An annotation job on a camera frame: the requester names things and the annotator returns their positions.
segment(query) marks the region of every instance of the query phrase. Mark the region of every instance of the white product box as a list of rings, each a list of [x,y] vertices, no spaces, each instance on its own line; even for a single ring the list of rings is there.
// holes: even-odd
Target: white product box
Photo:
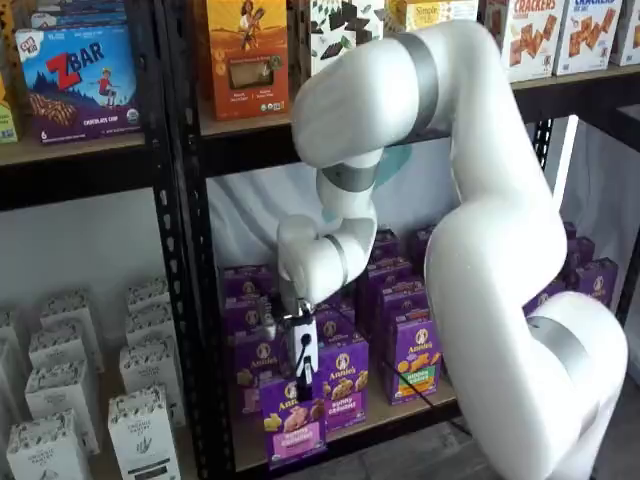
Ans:
[[[620,5],[621,0],[566,0],[553,73],[607,68]]]
[[[167,277],[164,275],[154,277],[140,285],[129,287],[127,290],[129,313],[137,312],[155,303],[168,303],[169,301],[169,285]]]
[[[5,340],[0,340],[0,395],[16,421],[31,419],[24,398],[27,377],[18,366],[18,357]]]
[[[123,480],[180,480],[163,386],[112,398],[108,425]]]
[[[167,302],[149,305],[130,313],[126,321],[127,344],[136,345],[145,340],[170,337],[177,343],[171,305]]]
[[[120,352],[120,373],[127,393],[155,383],[164,385],[173,424],[176,427],[186,424],[175,345],[171,338],[124,347]]]
[[[611,61],[617,65],[640,63],[640,0],[622,0]]]
[[[43,328],[31,337],[29,358],[33,368],[52,367],[60,363],[84,360],[92,366],[83,341],[84,328],[77,320],[62,320]]]
[[[564,2],[487,0],[484,24],[498,43],[509,81],[551,75]]]
[[[80,320],[87,340],[87,350],[93,358],[93,365],[98,372],[104,372],[100,322],[93,321],[89,295],[85,290],[73,290],[49,299],[40,316],[42,326],[47,328],[60,320]]]
[[[73,409],[81,446],[88,454],[100,453],[102,422],[95,372],[84,360],[35,368],[25,390],[33,418]]]
[[[91,480],[72,410],[15,425],[7,459],[16,480]]]
[[[15,350],[16,357],[25,378],[31,372],[29,362],[29,329],[27,322],[20,319],[13,308],[0,308],[0,340],[6,340]]]

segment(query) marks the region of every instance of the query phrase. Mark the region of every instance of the cable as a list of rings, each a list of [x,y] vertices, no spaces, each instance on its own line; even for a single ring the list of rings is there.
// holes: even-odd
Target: cable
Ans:
[[[347,320],[349,323],[351,323],[351,319],[349,317],[347,317],[343,312],[341,312],[338,308],[336,308],[333,304],[328,304],[329,308],[335,312],[337,312],[342,318],[344,318],[345,320]],[[360,335],[362,335],[362,338],[366,339],[367,342],[369,342],[369,345],[371,345],[371,338],[367,335],[364,335],[360,330],[358,330],[358,333]],[[386,358],[384,358],[384,355],[379,355],[379,352],[377,352],[376,350],[374,350],[374,356],[376,357],[377,360],[382,361],[382,363],[384,364],[384,366],[386,368],[389,368],[393,373],[395,373],[405,384],[407,384],[416,394],[418,394],[418,396],[427,404],[429,405],[430,408],[438,408],[436,407],[431,400],[429,400],[421,391],[419,391],[413,384],[411,384],[406,378],[405,376],[400,373],[398,370],[395,369],[395,367],[393,365],[391,365]],[[454,420],[447,420],[447,423],[449,423],[449,425],[451,425],[453,428],[455,428],[456,430],[458,430],[460,433],[468,436],[469,438],[473,438],[473,435],[471,434],[471,431],[469,429],[467,429],[465,426],[460,425],[459,423],[457,423]]]

